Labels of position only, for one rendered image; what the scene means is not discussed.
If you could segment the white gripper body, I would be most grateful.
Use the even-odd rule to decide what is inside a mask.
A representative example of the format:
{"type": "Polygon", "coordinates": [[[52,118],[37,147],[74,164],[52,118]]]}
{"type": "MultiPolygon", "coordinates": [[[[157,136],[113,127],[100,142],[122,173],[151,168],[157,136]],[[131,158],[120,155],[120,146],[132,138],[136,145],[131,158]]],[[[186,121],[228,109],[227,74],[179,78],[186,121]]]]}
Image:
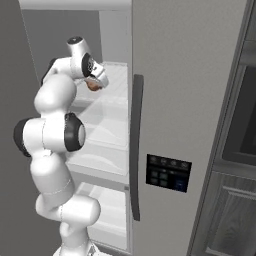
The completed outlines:
{"type": "Polygon", "coordinates": [[[94,77],[100,87],[108,86],[109,80],[102,65],[94,63],[91,75],[94,77]]]}

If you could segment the brown onion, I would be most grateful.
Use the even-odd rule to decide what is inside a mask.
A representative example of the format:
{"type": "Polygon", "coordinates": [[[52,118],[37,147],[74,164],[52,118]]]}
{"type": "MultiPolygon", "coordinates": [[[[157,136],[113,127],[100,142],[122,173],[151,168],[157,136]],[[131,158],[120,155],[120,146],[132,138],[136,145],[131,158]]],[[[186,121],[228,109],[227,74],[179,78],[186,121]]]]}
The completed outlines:
{"type": "Polygon", "coordinates": [[[91,91],[98,91],[102,89],[102,86],[100,85],[100,83],[94,78],[86,78],[85,82],[87,84],[87,87],[91,91]]]}

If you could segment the grey fridge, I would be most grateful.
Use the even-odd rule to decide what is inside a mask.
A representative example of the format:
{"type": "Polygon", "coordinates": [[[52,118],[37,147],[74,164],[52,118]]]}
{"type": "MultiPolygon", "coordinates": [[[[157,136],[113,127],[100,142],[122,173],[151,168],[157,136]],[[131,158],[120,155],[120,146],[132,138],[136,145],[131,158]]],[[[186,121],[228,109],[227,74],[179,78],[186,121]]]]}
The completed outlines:
{"type": "MultiPolygon", "coordinates": [[[[133,255],[130,202],[130,118],[133,70],[133,0],[18,0],[40,87],[49,64],[70,55],[67,40],[85,39],[92,58],[105,69],[109,84],[91,91],[78,80],[69,111],[85,127],[83,147],[67,152],[66,165],[76,192],[96,199],[99,219],[87,228],[91,241],[108,256],[133,255]]],[[[187,256],[191,256],[198,222],[213,171],[256,180],[256,166],[215,165],[223,123],[223,103],[204,178],[187,256]]],[[[185,160],[150,155],[149,185],[185,193],[192,165],[185,160]]]]}

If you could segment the grey fridge door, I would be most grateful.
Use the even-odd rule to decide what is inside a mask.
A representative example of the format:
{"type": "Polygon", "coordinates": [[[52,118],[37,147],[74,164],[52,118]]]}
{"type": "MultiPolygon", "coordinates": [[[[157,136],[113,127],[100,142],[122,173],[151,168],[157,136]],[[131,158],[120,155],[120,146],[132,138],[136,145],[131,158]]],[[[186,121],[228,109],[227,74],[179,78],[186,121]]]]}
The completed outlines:
{"type": "Polygon", "coordinates": [[[144,77],[134,256],[187,256],[243,16],[251,0],[133,0],[144,77]],[[150,155],[191,163],[185,193],[147,184],[150,155]]]}

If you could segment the dark built-in oven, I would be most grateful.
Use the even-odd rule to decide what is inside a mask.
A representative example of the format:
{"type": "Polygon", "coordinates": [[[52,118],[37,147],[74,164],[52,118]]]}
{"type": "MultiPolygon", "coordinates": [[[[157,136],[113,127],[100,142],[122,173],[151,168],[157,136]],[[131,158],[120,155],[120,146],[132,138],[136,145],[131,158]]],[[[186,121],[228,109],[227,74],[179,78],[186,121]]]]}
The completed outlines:
{"type": "Polygon", "coordinates": [[[247,0],[222,111],[214,164],[256,166],[256,0],[247,0]]]}

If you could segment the grey wooden cupboard door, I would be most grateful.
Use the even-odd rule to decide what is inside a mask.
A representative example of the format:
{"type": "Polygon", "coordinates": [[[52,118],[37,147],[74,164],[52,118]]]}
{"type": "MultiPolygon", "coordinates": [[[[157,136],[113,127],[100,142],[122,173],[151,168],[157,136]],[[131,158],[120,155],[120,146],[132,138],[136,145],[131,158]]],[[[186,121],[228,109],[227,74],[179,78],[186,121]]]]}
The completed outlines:
{"type": "Polygon", "coordinates": [[[256,256],[256,180],[212,172],[191,256],[256,256]]]}

